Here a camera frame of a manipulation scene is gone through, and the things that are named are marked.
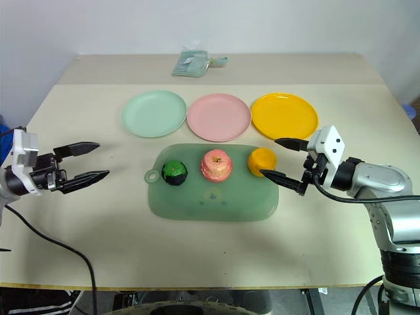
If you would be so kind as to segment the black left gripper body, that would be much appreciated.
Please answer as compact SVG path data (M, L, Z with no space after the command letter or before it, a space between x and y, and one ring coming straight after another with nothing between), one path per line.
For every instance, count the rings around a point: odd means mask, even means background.
M67 181L66 171L60 168L62 158L56 154L43 154L36 159L31 179L38 189L61 191Z

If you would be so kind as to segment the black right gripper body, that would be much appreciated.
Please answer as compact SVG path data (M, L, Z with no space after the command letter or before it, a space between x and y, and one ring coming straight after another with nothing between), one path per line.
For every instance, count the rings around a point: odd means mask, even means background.
M314 177L318 177L320 184L324 183L327 173L327 157L325 154L317 154L313 158L310 154L307 155L306 160L303 164L304 173L301 179L301 195L304 196L308 185L314 184Z

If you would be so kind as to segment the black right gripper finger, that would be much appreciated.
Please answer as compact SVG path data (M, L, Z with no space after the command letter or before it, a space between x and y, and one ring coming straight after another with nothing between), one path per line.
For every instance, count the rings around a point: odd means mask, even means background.
M289 178L284 173L269 169L261 169L261 173L278 186L293 190L299 195L304 195L306 192L306 186L303 182Z
M293 151L304 151L307 152L308 141L299 138L278 138L274 141L276 144L283 146Z

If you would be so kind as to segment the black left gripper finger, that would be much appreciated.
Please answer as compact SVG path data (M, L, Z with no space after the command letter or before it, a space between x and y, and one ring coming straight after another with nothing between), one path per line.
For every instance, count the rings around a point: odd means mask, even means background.
M77 142L74 144L54 148L53 151L56 156L56 160L62 161L64 158L71 156L75 157L88 154L89 152L92 152L99 147L100 144L96 142Z
M58 191L63 194L69 194L76 190L84 189L92 184L99 182L110 174L109 170L89 171L80 175L76 175L70 180L63 181L58 187Z

